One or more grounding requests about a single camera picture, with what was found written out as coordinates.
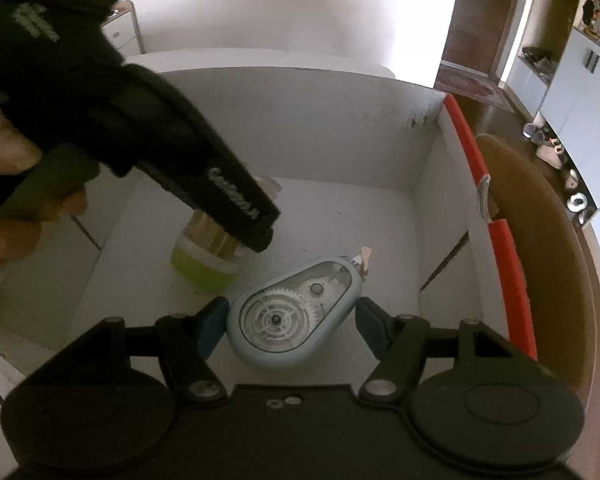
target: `rug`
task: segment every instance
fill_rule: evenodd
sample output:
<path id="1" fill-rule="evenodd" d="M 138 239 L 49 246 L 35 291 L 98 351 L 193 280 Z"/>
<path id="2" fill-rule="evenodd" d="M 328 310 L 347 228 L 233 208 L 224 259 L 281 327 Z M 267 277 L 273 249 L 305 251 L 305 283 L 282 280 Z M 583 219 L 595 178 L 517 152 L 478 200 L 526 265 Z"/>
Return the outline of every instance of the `rug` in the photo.
<path id="1" fill-rule="evenodd" d="M 513 112 L 504 90 L 484 76 L 474 75 L 458 68 L 440 65 L 438 77 L 433 88 L 449 94 L 458 94 Z"/>

